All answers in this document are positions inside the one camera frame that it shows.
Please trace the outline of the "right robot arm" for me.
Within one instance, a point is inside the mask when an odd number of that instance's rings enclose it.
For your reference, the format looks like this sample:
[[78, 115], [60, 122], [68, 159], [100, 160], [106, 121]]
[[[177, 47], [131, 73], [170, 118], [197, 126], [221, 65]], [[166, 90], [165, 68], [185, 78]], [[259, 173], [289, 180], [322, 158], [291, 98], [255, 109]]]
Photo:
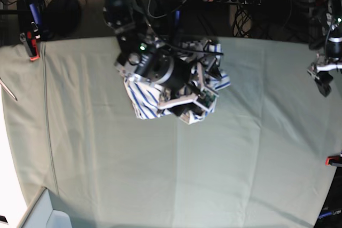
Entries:
[[228, 84], [220, 44], [180, 34], [188, 1], [104, 0], [103, 16], [120, 48], [114, 66], [141, 120], [173, 114], [201, 121], [214, 112], [219, 86]]

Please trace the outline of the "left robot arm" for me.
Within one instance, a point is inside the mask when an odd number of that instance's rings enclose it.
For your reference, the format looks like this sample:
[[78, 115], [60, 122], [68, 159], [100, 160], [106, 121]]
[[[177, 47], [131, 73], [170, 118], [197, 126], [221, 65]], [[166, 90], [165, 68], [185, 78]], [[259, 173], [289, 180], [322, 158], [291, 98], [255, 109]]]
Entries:
[[329, 72], [341, 71], [341, 0], [314, 0], [314, 4], [312, 18], [321, 25], [322, 35], [309, 47], [322, 52], [317, 53], [307, 71], [320, 94], [327, 97], [333, 81]]

